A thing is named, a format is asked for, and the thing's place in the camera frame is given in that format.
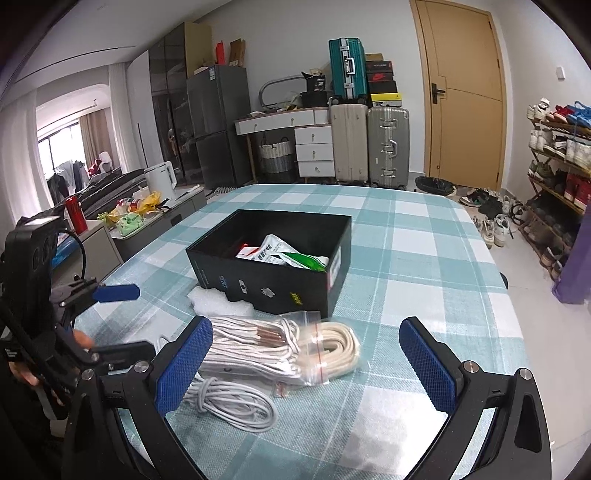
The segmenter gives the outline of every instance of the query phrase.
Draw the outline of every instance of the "silver suitcase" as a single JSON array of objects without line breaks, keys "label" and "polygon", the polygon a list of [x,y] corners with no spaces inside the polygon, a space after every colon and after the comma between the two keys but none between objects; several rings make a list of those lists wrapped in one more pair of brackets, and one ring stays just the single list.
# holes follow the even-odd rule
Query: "silver suitcase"
[{"label": "silver suitcase", "polygon": [[410,159],[408,110],[377,106],[368,113],[369,180],[380,187],[406,187]]}]

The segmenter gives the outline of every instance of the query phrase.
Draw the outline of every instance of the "black cable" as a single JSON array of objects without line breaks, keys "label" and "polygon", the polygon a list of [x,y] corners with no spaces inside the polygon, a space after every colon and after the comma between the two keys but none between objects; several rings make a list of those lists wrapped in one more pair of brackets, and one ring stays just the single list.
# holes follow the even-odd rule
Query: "black cable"
[{"label": "black cable", "polygon": [[86,275],[86,250],[84,249],[84,245],[82,244],[82,240],[80,240],[78,238],[78,235],[76,235],[72,230],[67,230],[67,229],[63,229],[60,230],[60,233],[65,233],[66,235],[71,236],[76,243],[80,246],[80,251],[82,252],[82,274],[80,275],[80,278],[84,279],[85,275]]}]

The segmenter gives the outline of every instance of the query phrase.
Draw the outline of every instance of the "red can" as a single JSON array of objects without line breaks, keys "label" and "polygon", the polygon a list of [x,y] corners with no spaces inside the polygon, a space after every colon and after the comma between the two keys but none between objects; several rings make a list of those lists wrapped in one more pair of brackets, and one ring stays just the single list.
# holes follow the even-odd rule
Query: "red can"
[{"label": "red can", "polygon": [[64,201],[66,208],[68,209],[68,215],[70,215],[70,220],[72,221],[72,225],[74,226],[74,231],[76,235],[80,235],[82,232],[86,232],[88,230],[88,225],[86,223],[86,219],[84,218],[84,213],[80,208],[80,203],[78,203],[78,198],[76,195],[72,195],[71,197],[66,198]]}]

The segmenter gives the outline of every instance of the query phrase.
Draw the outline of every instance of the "refrigerator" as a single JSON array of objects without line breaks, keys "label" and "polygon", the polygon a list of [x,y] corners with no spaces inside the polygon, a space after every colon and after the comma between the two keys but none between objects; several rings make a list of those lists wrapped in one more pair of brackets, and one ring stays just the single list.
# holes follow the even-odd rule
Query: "refrigerator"
[{"label": "refrigerator", "polygon": [[188,78],[187,92],[206,188],[240,187],[252,180],[245,138],[234,127],[251,112],[246,69],[214,65]]}]

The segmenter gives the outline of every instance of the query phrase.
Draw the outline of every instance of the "human hand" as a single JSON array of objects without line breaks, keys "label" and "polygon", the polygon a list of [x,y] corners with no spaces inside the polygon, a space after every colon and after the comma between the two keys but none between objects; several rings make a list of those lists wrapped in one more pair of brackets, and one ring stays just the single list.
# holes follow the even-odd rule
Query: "human hand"
[{"label": "human hand", "polygon": [[[82,348],[92,348],[95,343],[87,334],[80,330],[74,330],[74,340]],[[38,387],[41,381],[31,373],[28,365],[25,362],[8,362],[10,371],[19,382],[30,385],[31,387]]]}]

